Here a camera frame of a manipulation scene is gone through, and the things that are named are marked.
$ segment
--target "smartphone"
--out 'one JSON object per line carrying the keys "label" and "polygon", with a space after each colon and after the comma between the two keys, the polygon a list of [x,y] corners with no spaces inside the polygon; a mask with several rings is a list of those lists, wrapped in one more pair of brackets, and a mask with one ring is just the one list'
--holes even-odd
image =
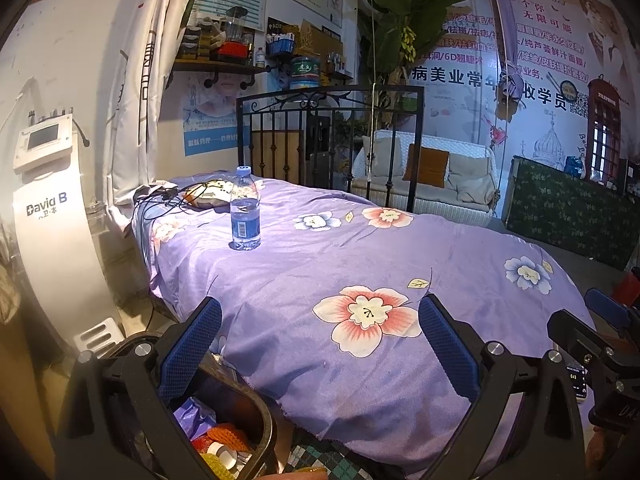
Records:
{"label": "smartphone", "polygon": [[558,350],[564,362],[566,369],[569,372],[569,378],[574,386],[575,398],[578,402],[583,402],[587,399],[587,370],[578,361],[571,357],[567,352],[562,350],[556,343],[554,343],[554,349]]}

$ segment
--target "blue poster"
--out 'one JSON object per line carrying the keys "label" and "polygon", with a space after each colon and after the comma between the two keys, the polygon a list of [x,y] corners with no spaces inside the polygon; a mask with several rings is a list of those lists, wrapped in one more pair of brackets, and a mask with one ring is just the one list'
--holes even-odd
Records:
{"label": "blue poster", "polygon": [[[241,75],[221,73],[211,84],[213,75],[189,76],[182,105],[184,155],[229,150],[238,146],[236,99],[242,91]],[[244,126],[244,145],[249,144],[249,126]]]}

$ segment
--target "purple curtain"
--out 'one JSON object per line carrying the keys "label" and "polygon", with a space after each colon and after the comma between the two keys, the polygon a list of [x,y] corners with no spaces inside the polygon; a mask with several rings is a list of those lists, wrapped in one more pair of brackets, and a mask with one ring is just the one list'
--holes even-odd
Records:
{"label": "purple curtain", "polygon": [[500,56],[498,88],[506,97],[519,101],[524,81],[518,73],[518,33],[511,0],[491,0],[495,18],[495,39]]}

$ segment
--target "metal screw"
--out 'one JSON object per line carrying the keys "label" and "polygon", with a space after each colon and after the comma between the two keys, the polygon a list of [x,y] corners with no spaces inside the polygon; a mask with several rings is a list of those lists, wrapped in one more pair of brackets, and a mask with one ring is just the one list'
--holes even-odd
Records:
{"label": "metal screw", "polygon": [[558,350],[551,350],[547,355],[549,359],[551,359],[555,363],[559,363],[560,361],[562,361],[562,355]]}
{"label": "metal screw", "polygon": [[78,362],[87,363],[89,362],[89,359],[91,359],[92,355],[94,355],[94,353],[91,352],[91,350],[85,350],[84,352],[80,352],[80,355],[78,356]]}
{"label": "metal screw", "polygon": [[489,351],[489,354],[492,354],[492,355],[501,355],[504,353],[504,346],[502,346],[497,341],[491,341],[486,346],[486,349]]}
{"label": "metal screw", "polygon": [[149,343],[140,343],[136,346],[136,355],[143,356],[151,352],[151,345]]}

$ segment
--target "checkered rug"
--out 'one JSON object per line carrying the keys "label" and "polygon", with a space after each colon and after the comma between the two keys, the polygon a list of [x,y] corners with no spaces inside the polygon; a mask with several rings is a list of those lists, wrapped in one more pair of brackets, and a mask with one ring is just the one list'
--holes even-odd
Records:
{"label": "checkered rug", "polygon": [[338,442],[318,440],[305,430],[296,428],[284,472],[321,466],[328,469],[329,480],[404,479],[399,467],[374,462],[350,451]]}

